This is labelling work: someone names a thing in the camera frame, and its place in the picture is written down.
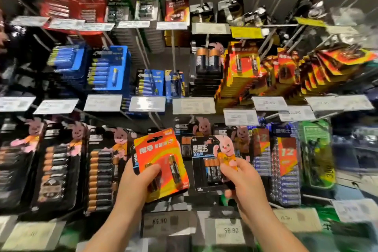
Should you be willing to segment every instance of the left hand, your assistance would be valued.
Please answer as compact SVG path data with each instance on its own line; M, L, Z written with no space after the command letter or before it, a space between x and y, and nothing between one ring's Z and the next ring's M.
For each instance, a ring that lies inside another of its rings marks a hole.
M159 164L153 164L139 175L136 175L133 169L133 162L129 159L120 179L113 210L118 211L120 216L125 213L129 213L132 216L140 215L147 199L147 187L160 170Z

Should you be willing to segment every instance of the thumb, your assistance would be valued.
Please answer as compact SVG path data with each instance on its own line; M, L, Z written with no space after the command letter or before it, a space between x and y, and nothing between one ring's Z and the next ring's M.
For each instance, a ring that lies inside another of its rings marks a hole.
M241 171L236 171L232 167L226 165L226 164L221 164L220 165L220 171L229 179L231 180L236 186L242 183L241 179Z
M160 170L160 164L153 164L146 168L138 177L146 186L148 186L154 180L154 178L157 177Z

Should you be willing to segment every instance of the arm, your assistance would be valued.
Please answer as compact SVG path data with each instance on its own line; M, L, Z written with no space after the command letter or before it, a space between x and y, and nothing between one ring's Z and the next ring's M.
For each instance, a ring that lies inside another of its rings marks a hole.
M141 219L147 187L159 171L160 166L154 164L137 176L131 159L127 162L114 208L102 227L89 240L83 252L125 251Z
M308 252L303 244L284 226L270 208L258 172L246 160L236 158L238 171L221 164L222 173L235 184L234 197L243 221L256 236L264 252Z

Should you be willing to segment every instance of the right hand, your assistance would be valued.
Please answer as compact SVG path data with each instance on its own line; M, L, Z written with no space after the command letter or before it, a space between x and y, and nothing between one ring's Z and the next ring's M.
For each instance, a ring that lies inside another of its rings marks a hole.
M226 190L224 195L226 198L233 197L238 204L240 216L243 221L251 227L251 223L256 217L264 215L272 211L270 208L265 188L261 177L246 160L237 157L236 163L238 171L227 166L220 165L221 172L229 178L235 185L235 190Z

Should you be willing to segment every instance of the orange battery package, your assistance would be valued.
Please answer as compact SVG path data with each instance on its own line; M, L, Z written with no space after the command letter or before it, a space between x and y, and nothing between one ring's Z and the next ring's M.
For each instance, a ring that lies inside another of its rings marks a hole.
M172 128L135 139L131 155L135 174L153 164L161 166L161 172L149 185L146 202L189 188L180 144Z

